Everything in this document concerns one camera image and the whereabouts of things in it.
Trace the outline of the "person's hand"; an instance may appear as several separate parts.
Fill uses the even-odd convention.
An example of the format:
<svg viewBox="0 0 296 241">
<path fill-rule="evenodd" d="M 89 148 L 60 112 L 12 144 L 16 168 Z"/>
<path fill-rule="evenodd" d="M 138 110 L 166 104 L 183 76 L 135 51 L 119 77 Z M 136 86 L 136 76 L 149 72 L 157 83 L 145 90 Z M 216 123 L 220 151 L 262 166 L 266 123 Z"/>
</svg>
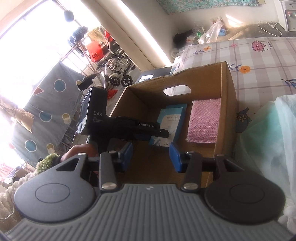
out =
<svg viewBox="0 0 296 241">
<path fill-rule="evenodd" d="M 74 145 L 69 151 L 67 151 L 62 157 L 61 162 L 68 160 L 69 158 L 79 154 L 86 153 L 88 157 L 99 156 L 97 149 L 92 144 L 80 144 Z"/>
</svg>

